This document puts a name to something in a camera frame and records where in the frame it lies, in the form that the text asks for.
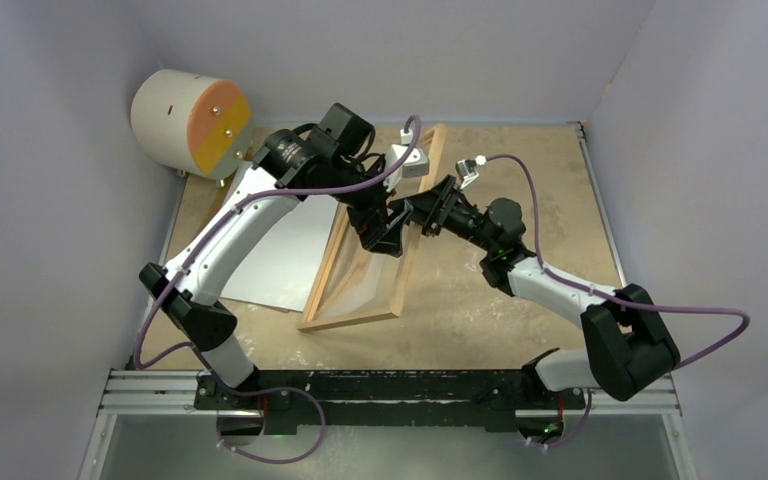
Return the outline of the wooden picture frame with glass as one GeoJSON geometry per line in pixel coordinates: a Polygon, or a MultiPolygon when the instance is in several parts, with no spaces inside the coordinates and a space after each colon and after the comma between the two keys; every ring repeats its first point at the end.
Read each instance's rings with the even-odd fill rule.
{"type": "Polygon", "coordinates": [[[346,208],[339,206],[298,330],[312,333],[399,317],[419,239],[420,228],[407,226],[400,257],[372,254],[360,246],[346,208]]]}

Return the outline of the glossy printed photo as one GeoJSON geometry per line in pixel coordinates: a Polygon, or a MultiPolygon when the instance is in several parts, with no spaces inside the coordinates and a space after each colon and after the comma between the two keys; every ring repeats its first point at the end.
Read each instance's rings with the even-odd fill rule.
{"type": "Polygon", "coordinates": [[[312,196],[284,216],[237,267],[223,299],[302,311],[324,256],[338,203],[312,196]]]}

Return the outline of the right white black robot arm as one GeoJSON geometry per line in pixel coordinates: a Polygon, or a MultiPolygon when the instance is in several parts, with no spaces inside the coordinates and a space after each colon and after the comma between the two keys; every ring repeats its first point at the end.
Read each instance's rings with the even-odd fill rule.
{"type": "Polygon", "coordinates": [[[519,203],[501,197],[485,209],[468,202],[447,175],[431,189],[393,200],[390,208],[432,237],[446,230],[484,250],[487,283],[542,306],[581,328],[580,350],[549,350],[523,367],[521,392],[544,407],[567,389],[601,389],[627,401],[678,367],[681,354],[652,299],[641,286],[587,286],[567,272],[551,274],[523,241],[519,203]]]}

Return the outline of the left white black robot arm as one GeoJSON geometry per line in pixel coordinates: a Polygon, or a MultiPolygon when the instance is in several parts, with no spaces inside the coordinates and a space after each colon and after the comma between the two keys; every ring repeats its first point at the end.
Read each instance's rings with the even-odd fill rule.
{"type": "Polygon", "coordinates": [[[147,318],[163,312],[173,322],[232,408],[247,408],[258,395],[258,368],[234,337],[236,316],[219,300],[235,270],[277,223],[315,196],[346,207],[364,250],[399,257],[407,213],[387,202],[421,131],[420,117],[409,116],[396,155],[366,167],[362,149],[376,129],[340,103],[317,123],[277,130],[256,151],[247,171],[252,178],[196,238],[166,264],[143,267],[139,279],[153,299],[147,318]]]}

